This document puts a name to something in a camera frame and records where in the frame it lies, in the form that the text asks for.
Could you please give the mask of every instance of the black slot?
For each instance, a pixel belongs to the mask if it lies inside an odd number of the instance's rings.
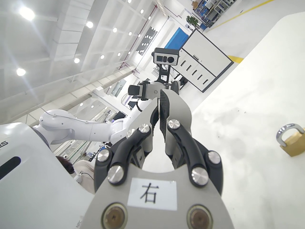
[[[21,163],[21,159],[18,156],[14,156],[7,162],[0,166],[0,180],[4,178],[8,173],[10,173],[14,168],[16,168]]]

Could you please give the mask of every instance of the chinese character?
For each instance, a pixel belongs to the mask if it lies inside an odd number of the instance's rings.
[[[156,195],[157,195],[157,193],[156,192],[155,193],[148,192],[148,190],[149,190],[149,188],[159,189],[159,187],[158,186],[156,186],[156,187],[151,186],[151,182],[149,183],[148,186],[142,185],[142,187],[143,188],[147,188],[146,192],[142,195],[142,197],[145,196],[145,203],[146,202],[152,202],[152,203],[155,204],[156,203]],[[147,196],[148,195],[153,195],[153,200],[147,200]]]

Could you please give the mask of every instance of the white label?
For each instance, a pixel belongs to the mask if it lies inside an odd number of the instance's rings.
[[[128,206],[177,210],[176,181],[162,181],[143,178],[132,178],[128,196]]]

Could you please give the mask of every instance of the brass padlock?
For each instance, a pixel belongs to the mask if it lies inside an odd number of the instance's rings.
[[[283,141],[282,136],[289,129],[296,129],[298,132]],[[298,156],[305,151],[305,129],[300,125],[294,123],[285,125],[276,134],[276,140],[281,145],[280,147],[291,157]]]

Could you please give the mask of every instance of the yellow tape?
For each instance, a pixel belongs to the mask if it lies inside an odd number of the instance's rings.
[[[233,62],[235,63],[241,63],[244,59],[243,58],[239,58],[239,57],[234,57],[234,56],[228,56],[229,59],[231,59]]]
[[[243,14],[246,14],[246,13],[249,12],[249,11],[252,11],[252,10],[254,10],[254,9],[257,9],[257,8],[263,6],[263,5],[267,4],[267,3],[270,3],[270,2],[272,2],[272,1],[274,1],[274,0],[265,1],[265,2],[263,2],[263,3],[261,3],[261,4],[257,5],[257,6],[255,6],[255,7],[253,7],[253,8],[251,8],[251,9],[249,9],[249,10],[246,10],[246,11],[244,11],[244,12],[238,14],[237,16],[232,17],[231,19],[229,19],[229,20],[227,20],[227,21],[225,21],[225,22],[223,22],[223,23],[221,23],[221,24],[215,26],[215,27],[212,28],[211,30],[216,29],[217,27],[219,27],[219,26],[221,26],[221,25],[223,25],[223,24],[225,24],[225,23],[227,23],[227,22],[229,22],[229,21],[231,21],[231,20],[233,20],[233,19],[235,19],[235,18],[237,18],[237,17],[239,17],[239,16],[241,16],[241,15],[243,15]]]

